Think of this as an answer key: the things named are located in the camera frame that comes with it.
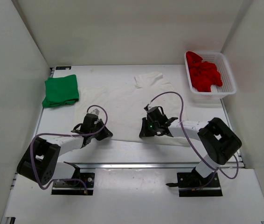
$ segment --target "white basket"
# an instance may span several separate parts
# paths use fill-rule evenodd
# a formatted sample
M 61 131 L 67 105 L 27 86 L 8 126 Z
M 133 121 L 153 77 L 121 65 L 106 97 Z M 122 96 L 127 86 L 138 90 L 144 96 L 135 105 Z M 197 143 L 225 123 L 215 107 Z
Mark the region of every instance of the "white basket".
M 221 74 L 221 80 L 223 85 L 221 87 L 212 85 L 211 92 L 199 92 L 196 88 L 192 86 L 189 68 L 186 58 L 186 53 L 184 54 L 185 65 L 188 75 L 188 81 L 190 90 L 192 92 L 192 99 L 194 100 L 216 100 L 222 99 L 223 97 L 234 94 L 236 92 L 236 83 L 234 80 L 233 73 L 229 67 L 226 57 L 218 52 L 207 52 L 207 51 L 195 51 L 200 57 L 203 58 L 203 62 L 214 63 L 217 67 L 218 72 Z

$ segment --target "green cloth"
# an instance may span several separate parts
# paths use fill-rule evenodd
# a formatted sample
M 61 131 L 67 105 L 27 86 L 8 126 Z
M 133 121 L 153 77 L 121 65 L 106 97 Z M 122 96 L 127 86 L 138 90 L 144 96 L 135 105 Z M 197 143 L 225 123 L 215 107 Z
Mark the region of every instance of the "green cloth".
M 76 75 L 62 78 L 49 77 L 45 81 L 46 97 L 42 102 L 43 107 L 56 107 L 72 105 L 79 100 Z

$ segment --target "black mounting bracket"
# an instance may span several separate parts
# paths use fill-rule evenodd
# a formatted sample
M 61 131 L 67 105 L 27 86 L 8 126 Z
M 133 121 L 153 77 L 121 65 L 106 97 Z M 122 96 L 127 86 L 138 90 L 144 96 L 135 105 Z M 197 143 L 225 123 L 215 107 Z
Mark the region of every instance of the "black mounting bracket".
M 197 135 L 209 157 L 220 165 L 227 163 L 242 146 L 241 140 L 220 118 L 213 118 Z
M 204 179 L 196 178 L 194 173 L 177 173 L 178 177 L 178 188 L 179 197 L 218 197 L 223 196 L 221 191 L 221 186 L 219 182 L 218 174 L 216 173 L 214 179 L 204 188 L 196 190 L 184 190 L 188 188 L 196 188 L 198 186 L 203 186 L 213 177 L 210 174 Z
M 42 185 L 48 183 L 52 178 L 56 168 L 60 149 L 60 146 L 56 144 L 48 143 L 45 139 L 40 137 L 36 138 L 33 148 L 34 160 L 35 167 Z M 44 157 L 43 159 L 37 159 L 36 155 Z M 17 166 L 17 173 L 36 182 L 30 160 L 30 145 L 28 146 L 24 156 L 21 158 Z
M 79 173 L 79 177 L 86 187 L 87 194 L 84 192 L 84 187 L 79 181 L 54 181 L 51 194 L 52 195 L 93 195 L 95 184 L 95 173 Z

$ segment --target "table surface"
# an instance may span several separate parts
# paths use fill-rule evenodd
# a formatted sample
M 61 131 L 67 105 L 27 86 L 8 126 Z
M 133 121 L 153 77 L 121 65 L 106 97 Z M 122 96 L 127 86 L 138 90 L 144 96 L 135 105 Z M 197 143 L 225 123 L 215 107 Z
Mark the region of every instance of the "table surface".
M 209 121 L 213 117 L 218 117 L 227 124 L 226 114 L 220 100 L 203 105 L 191 101 L 184 65 L 72 66 L 70 70 L 55 70 L 53 77 L 76 74 L 78 87 L 125 86 L 135 85 L 134 76 L 153 71 L 162 72 L 164 78 L 169 80 L 176 91 L 183 96 L 189 120 Z M 44 109 L 37 132 L 68 133 L 73 128 L 74 107 L 73 105 Z M 206 150 L 201 142 L 196 140 L 193 142 L 201 155 L 206 155 Z M 75 163 L 192 163 L 200 162 L 200 159 L 190 147 L 93 140 L 83 149 L 60 156 L 59 161 Z M 235 162 L 235 159 L 232 157 L 230 162 Z
M 51 195 L 18 176 L 6 217 L 15 224 L 261 224 L 264 197 L 252 169 L 219 173 L 222 197 L 179 197 L 180 169 L 96 169 L 92 196 Z M 235 170 L 226 170 L 233 175 Z
M 78 85 L 99 86 L 134 84 L 135 75 L 162 72 L 183 95 L 190 120 L 204 121 L 219 117 L 227 122 L 221 102 L 196 105 L 190 101 L 184 65 L 73 66 L 56 70 L 54 77 L 76 74 Z M 74 107 L 44 109 L 37 132 L 67 133 L 72 129 Z M 195 145 L 205 154 L 202 145 Z M 219 173 L 223 197 L 178 197 L 177 188 L 165 183 L 176 182 L 177 172 L 191 171 L 199 159 L 189 147 L 160 146 L 111 140 L 92 142 L 83 149 L 67 153 L 59 161 L 93 162 L 96 173 L 94 195 L 53 196 L 51 188 L 41 190 L 36 183 L 18 175 L 11 191 L 6 217 L 15 224 L 255 224 L 264 221 L 264 197 L 254 170 L 240 169 L 235 180 Z M 106 163 L 134 163 L 134 168 Z M 146 163 L 168 163 L 169 168 L 142 168 Z M 173 163 L 188 168 L 172 168 Z M 225 169 L 233 175 L 235 169 Z

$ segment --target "red cloth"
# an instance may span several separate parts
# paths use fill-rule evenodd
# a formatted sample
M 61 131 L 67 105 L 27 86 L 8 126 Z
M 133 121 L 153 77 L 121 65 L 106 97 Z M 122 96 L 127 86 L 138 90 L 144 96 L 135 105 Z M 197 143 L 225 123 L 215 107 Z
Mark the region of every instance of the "red cloth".
M 192 51 L 186 53 L 191 83 L 199 92 L 211 92 L 211 85 L 222 86 L 221 75 L 214 63 L 202 62 Z

